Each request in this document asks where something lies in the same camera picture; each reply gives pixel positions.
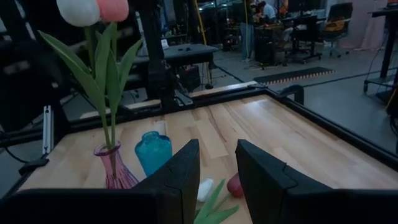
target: concrete floor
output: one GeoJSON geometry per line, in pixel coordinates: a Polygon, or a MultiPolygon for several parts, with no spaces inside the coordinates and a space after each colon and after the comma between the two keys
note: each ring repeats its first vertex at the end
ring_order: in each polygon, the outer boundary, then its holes
{"type": "MultiPolygon", "coordinates": [[[[321,60],[314,59],[305,65],[289,63],[287,67],[279,66],[259,70],[256,68],[254,62],[241,62],[240,54],[236,52],[217,52],[215,53],[215,63],[244,82],[252,81],[255,77],[311,67],[334,69],[336,72],[333,74],[271,85],[270,88],[280,90],[293,83],[307,86],[305,88],[305,106],[370,139],[386,150],[394,152],[397,138],[390,130],[384,106],[365,95],[362,91],[363,81],[367,77],[366,74],[369,72],[369,67],[373,59],[370,71],[375,73],[371,73],[369,78],[378,76],[376,71],[381,68],[383,53],[381,51],[375,58],[376,52],[351,51],[349,55],[343,55],[341,58],[329,58],[327,56],[321,60]],[[348,79],[333,82],[333,80],[339,78],[348,79]]],[[[395,67],[396,65],[398,65],[398,57],[394,57],[391,60],[391,67],[395,67]]],[[[231,75],[226,75],[220,69],[213,70],[213,78],[215,87],[239,83],[237,79],[231,75]]],[[[368,93],[370,95],[377,91],[377,87],[369,86],[368,93]]],[[[139,90],[138,98],[125,92],[122,104],[142,101],[145,98],[144,90],[139,90]]],[[[65,104],[64,110],[68,119],[73,120],[78,119],[83,113],[93,111],[94,109],[81,96],[76,96],[65,104]]],[[[12,146],[10,150],[15,155],[30,161],[41,156],[41,141],[12,146]]],[[[7,153],[0,154],[0,197],[18,180],[18,169],[20,167],[22,167],[22,164],[12,159],[7,153]]]]}

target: office chair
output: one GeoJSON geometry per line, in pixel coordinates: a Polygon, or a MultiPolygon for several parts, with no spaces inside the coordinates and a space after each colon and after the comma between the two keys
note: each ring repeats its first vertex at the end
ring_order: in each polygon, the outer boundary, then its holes
{"type": "Polygon", "coordinates": [[[353,13],[353,3],[334,4],[330,8],[328,19],[323,30],[320,32],[320,38],[325,42],[330,42],[328,48],[329,56],[337,53],[337,57],[341,57],[341,52],[335,47],[338,40],[348,35],[348,25],[353,13]]]}

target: wooden tabletop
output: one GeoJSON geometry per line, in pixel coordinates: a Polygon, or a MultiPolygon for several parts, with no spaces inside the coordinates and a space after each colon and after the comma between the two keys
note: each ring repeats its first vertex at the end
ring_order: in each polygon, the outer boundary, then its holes
{"type": "MultiPolygon", "coordinates": [[[[398,189],[398,173],[266,95],[118,125],[123,161],[138,180],[145,174],[134,147],[158,122],[166,124],[173,153],[189,140],[199,139],[201,179],[218,183],[232,177],[237,172],[237,140],[247,139],[333,188],[398,189]]],[[[104,187],[104,167],[93,155],[93,149],[103,143],[102,129],[65,136],[49,154],[50,162],[21,189],[104,187]]],[[[224,189],[220,198],[226,193],[224,189]]],[[[225,223],[250,223],[244,200],[231,199],[224,207],[236,204],[240,209],[225,223]]]]}

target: pink glass vase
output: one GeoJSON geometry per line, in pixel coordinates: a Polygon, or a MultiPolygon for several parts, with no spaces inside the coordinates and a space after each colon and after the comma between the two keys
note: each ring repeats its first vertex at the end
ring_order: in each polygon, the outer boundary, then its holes
{"type": "Polygon", "coordinates": [[[122,161],[120,146],[121,143],[118,141],[112,150],[107,150],[105,144],[94,150],[94,155],[99,156],[104,164],[107,189],[131,189],[138,184],[136,177],[122,161]]]}

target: black floor mat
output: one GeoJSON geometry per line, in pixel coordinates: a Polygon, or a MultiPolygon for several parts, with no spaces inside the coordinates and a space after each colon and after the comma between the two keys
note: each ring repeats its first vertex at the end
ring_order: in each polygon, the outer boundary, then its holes
{"type": "Polygon", "coordinates": [[[289,82],[292,80],[317,77],[320,75],[326,75],[334,72],[335,72],[334,70],[329,68],[314,67],[303,70],[297,70],[293,72],[284,72],[275,75],[266,75],[263,77],[257,77],[254,78],[254,81],[258,83],[276,84],[282,82],[289,82]]]}

